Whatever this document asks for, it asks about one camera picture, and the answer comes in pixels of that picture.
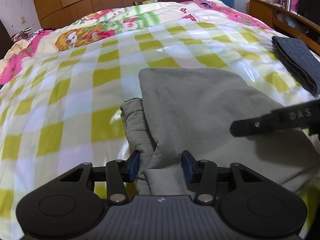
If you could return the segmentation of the grey-green pants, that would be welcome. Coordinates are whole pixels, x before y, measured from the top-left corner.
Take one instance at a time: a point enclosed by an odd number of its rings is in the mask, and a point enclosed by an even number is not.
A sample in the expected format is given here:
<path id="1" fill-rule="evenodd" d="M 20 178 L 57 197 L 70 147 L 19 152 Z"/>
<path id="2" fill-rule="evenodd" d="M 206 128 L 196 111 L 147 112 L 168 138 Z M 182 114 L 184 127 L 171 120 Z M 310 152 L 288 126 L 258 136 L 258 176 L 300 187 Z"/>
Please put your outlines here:
<path id="1" fill-rule="evenodd" d="M 302 131 L 231 135 L 232 122 L 280 107 L 240 76 L 218 69 L 145 68 L 138 77 L 142 97 L 120 109 L 129 145 L 140 152 L 140 194 L 194 195 L 197 187 L 185 182 L 181 167 L 185 150 L 220 167 L 241 163 L 293 192 L 319 177 L 319 154 Z"/>

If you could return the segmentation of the folded dark grey garment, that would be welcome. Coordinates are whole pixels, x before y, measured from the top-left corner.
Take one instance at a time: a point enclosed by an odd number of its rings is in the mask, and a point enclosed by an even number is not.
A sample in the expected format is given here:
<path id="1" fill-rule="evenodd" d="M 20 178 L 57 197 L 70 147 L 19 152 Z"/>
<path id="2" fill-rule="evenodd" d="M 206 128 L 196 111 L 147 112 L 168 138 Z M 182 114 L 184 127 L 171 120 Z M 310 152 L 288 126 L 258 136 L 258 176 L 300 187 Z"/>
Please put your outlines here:
<path id="1" fill-rule="evenodd" d="M 273 51 L 287 71 L 310 94 L 319 96 L 319 61 L 297 38 L 272 37 Z"/>

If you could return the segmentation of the green white checkered sheet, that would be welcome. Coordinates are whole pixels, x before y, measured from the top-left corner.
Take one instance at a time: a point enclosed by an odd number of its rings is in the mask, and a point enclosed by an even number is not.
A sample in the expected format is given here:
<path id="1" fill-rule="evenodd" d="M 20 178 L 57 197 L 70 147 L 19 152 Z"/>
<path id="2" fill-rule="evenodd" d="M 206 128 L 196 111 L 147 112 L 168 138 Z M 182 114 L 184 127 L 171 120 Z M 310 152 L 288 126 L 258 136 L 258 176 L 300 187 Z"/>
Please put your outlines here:
<path id="1" fill-rule="evenodd" d="M 1 89 L 1 239 L 19 239 L 19 200 L 82 162 L 128 154 L 123 101 L 139 97 L 143 68 L 217 68 L 274 101 L 312 100 L 272 52 L 274 30 L 217 19 L 179 20 L 26 59 Z"/>

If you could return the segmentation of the wooden side table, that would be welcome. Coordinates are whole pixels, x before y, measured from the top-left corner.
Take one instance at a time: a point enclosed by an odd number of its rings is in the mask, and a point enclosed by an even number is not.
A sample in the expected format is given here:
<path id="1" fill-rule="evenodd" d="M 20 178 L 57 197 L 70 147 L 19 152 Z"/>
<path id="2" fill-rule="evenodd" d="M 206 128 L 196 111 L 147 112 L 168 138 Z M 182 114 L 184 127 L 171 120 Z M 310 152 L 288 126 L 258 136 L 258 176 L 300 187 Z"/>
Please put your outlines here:
<path id="1" fill-rule="evenodd" d="M 310 20 L 264 0 L 249 0 L 247 11 L 272 29 L 302 40 L 310 50 L 319 54 L 319 26 Z"/>

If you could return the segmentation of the cartoon print quilt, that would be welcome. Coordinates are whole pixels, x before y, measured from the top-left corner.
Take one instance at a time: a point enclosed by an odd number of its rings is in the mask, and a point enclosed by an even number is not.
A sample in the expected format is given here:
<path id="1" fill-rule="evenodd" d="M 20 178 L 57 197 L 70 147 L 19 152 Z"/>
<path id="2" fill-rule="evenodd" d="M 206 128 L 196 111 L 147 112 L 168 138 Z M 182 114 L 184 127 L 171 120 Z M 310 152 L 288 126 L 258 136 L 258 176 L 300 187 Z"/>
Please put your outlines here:
<path id="1" fill-rule="evenodd" d="M 10 45 L 7 53 L 1 56 L 1 85 L 10 82 L 23 69 L 23 59 L 33 57 L 36 53 L 53 54 L 127 31 L 181 19 L 207 22 L 214 14 L 223 20 L 248 27 L 258 27 L 266 31 L 271 29 L 262 21 L 239 12 L 219 0 L 147 3 L 100 10 L 56 30 L 40 29 L 34 32 L 31 38 Z"/>

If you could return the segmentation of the clutter beside headboard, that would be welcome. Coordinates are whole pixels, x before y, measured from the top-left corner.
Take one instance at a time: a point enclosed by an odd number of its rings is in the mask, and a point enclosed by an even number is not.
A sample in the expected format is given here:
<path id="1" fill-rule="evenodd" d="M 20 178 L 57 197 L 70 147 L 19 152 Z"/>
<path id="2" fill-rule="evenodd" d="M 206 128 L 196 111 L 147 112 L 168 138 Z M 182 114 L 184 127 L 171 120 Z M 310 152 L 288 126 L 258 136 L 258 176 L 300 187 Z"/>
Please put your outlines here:
<path id="1" fill-rule="evenodd" d="M 11 40 L 12 42 L 17 42 L 19 40 L 32 40 L 42 30 L 42 28 L 34 30 L 33 27 L 28 27 L 14 34 L 11 37 Z"/>

